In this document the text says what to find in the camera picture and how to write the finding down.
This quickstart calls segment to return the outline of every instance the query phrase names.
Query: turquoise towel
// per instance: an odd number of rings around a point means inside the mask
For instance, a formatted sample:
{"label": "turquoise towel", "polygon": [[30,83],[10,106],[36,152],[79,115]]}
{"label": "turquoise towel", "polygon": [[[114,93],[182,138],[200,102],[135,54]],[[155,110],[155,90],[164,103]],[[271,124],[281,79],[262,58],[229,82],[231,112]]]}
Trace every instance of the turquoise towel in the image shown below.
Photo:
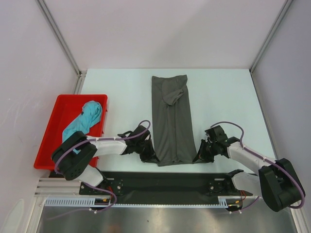
{"label": "turquoise towel", "polygon": [[63,142],[66,141],[74,132],[82,131],[89,133],[89,129],[101,121],[102,106],[95,101],[87,102],[82,107],[82,113],[73,120],[63,131]]}

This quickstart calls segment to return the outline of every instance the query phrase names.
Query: metallic floor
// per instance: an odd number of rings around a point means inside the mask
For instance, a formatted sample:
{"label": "metallic floor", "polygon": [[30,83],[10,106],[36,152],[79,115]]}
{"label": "metallic floor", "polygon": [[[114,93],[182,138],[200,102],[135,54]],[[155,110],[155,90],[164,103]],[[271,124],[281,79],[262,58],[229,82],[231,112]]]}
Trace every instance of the metallic floor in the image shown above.
{"label": "metallic floor", "polygon": [[225,209],[116,207],[102,213],[44,207],[37,233],[296,233],[289,209],[278,213],[263,200],[242,214]]}

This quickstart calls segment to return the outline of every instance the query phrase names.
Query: gray cloth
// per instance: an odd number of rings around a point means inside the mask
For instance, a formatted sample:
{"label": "gray cloth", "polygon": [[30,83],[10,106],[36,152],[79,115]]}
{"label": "gray cloth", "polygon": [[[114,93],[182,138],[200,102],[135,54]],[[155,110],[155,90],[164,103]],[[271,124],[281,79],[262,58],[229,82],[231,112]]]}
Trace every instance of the gray cloth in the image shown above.
{"label": "gray cloth", "polygon": [[159,166],[192,164],[196,156],[187,76],[152,77],[152,120]]}

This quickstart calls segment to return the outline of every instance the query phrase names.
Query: wall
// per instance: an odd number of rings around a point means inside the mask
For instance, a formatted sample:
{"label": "wall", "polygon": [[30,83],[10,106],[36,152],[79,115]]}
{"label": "wall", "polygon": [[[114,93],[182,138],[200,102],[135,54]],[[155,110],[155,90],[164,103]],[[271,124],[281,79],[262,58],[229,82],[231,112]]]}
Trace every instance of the wall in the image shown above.
{"label": "wall", "polygon": [[46,0],[81,69],[249,68],[285,0]]}
{"label": "wall", "polygon": [[34,0],[3,1],[0,21],[1,228],[19,199],[30,210],[42,136],[57,95],[71,93],[76,77]]}
{"label": "wall", "polygon": [[311,216],[311,1],[294,1],[254,78],[279,156],[291,160]]}

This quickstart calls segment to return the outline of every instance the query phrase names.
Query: white table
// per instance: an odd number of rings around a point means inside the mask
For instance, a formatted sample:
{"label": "white table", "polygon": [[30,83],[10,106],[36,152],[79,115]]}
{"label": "white table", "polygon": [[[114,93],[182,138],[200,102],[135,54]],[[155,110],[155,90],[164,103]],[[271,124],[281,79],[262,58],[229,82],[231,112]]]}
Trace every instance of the white table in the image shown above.
{"label": "white table", "polygon": [[[232,121],[245,130],[244,143],[267,157],[275,157],[257,95],[247,69],[89,69],[81,94],[108,95],[105,136],[134,130],[144,119],[152,121],[151,77],[187,74],[194,141],[197,150],[204,130],[218,121]],[[239,129],[222,125],[228,137]],[[137,154],[100,157],[105,171],[231,172],[243,165],[217,155],[214,163],[158,167],[141,162]]]}

